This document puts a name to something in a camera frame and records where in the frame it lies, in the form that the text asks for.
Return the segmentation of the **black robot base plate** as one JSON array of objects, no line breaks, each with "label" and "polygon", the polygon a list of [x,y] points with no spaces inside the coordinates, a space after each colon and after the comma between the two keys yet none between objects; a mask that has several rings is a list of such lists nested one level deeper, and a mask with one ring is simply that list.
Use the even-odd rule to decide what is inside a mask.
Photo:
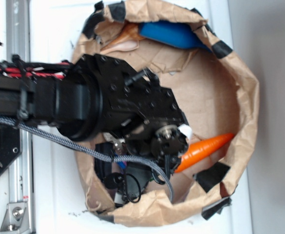
[{"label": "black robot base plate", "polygon": [[20,155],[20,130],[12,127],[0,128],[0,176]]}]

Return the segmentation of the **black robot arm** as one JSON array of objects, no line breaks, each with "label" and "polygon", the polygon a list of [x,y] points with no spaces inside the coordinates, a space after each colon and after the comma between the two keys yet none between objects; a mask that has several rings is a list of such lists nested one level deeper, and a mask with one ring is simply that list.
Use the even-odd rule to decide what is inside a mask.
[{"label": "black robot arm", "polygon": [[96,175],[122,202],[138,202],[150,180],[168,184],[189,147],[187,125],[172,90],[124,60],[0,63],[0,126],[92,155]]}]

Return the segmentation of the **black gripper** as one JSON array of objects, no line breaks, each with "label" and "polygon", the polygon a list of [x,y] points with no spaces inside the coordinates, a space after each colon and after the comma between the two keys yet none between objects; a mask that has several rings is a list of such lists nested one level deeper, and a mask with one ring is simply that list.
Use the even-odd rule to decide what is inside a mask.
[{"label": "black gripper", "polygon": [[72,71],[86,86],[86,117],[75,127],[73,141],[92,139],[99,133],[125,141],[126,152],[156,163],[160,171],[127,161],[114,185],[129,202],[138,202],[150,179],[165,184],[188,149],[181,127],[187,123],[173,92],[162,87],[149,69],[134,70],[126,61],[83,55]]}]

